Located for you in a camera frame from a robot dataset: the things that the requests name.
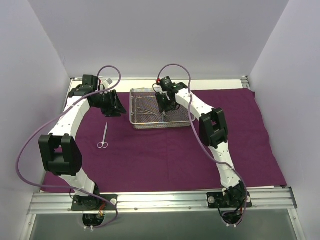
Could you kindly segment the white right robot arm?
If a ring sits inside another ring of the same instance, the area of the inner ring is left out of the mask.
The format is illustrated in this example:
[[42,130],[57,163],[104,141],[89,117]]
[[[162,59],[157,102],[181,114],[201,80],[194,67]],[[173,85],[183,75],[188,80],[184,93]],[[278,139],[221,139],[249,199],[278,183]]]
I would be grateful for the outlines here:
[[170,78],[163,78],[155,84],[160,87],[155,96],[161,113],[180,107],[187,109],[196,139],[204,153],[217,165],[223,203],[232,207],[239,201],[246,201],[247,188],[235,170],[229,150],[229,131],[224,111],[206,104],[182,82],[173,83]]

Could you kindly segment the steel surgical scissors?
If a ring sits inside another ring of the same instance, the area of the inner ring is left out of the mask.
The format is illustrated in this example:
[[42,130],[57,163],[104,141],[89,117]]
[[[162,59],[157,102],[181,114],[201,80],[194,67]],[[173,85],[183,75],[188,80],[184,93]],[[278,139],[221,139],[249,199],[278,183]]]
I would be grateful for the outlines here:
[[109,144],[106,142],[107,131],[108,131],[108,123],[106,122],[104,130],[103,130],[102,140],[97,144],[98,149],[107,149],[108,148]]

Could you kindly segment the metal mesh instrument tray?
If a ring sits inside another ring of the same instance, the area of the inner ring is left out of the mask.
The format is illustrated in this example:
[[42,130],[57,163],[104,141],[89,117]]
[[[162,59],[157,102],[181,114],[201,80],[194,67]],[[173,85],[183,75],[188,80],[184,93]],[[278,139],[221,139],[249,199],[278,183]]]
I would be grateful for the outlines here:
[[[162,114],[159,112],[158,103],[156,100],[156,92],[159,92],[159,86],[155,88],[133,88],[129,92],[130,96],[130,123],[135,129],[163,129],[163,128],[180,128],[189,127],[190,120],[188,110],[181,107],[178,110],[169,111],[171,122],[163,122]],[[137,107],[148,109],[157,115],[136,114]]]

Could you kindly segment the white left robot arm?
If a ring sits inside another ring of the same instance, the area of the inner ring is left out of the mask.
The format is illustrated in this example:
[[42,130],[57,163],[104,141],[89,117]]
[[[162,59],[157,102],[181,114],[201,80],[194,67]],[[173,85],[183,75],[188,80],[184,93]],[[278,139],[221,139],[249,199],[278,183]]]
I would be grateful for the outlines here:
[[100,109],[105,117],[127,112],[115,90],[79,85],[69,92],[63,114],[47,135],[39,137],[38,144],[44,170],[64,180],[83,197],[88,209],[95,210],[101,203],[99,188],[83,170],[83,156],[76,143],[81,122],[91,108]]

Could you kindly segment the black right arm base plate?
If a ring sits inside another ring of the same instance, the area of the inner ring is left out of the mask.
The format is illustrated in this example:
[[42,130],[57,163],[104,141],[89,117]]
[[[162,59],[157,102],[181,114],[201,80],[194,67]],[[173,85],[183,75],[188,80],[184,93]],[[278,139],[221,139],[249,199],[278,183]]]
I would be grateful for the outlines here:
[[207,192],[207,205],[210,209],[236,209],[244,207],[245,193],[245,191],[240,190]]

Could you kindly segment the purple cloth wrap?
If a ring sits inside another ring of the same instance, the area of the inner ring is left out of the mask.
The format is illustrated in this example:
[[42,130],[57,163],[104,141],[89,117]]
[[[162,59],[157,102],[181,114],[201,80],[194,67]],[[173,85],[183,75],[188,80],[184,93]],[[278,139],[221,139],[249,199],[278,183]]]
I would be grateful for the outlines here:
[[[197,90],[206,104],[223,109],[236,171],[248,187],[285,186],[263,117],[248,89]],[[108,123],[105,141],[98,149]],[[129,114],[105,117],[97,108],[84,116],[76,143],[83,170],[102,192],[167,192],[218,189],[216,164],[191,127],[135,129]]]

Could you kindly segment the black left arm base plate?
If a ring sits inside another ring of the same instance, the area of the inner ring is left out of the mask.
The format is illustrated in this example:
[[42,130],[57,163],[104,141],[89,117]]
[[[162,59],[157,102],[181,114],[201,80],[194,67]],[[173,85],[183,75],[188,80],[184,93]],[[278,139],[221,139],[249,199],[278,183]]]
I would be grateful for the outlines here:
[[73,200],[72,200],[71,210],[75,212],[115,210],[114,206],[117,205],[117,201],[118,201],[117,194],[102,194],[101,197],[109,201],[109,203],[106,203],[105,201],[93,196],[74,195],[72,197]]

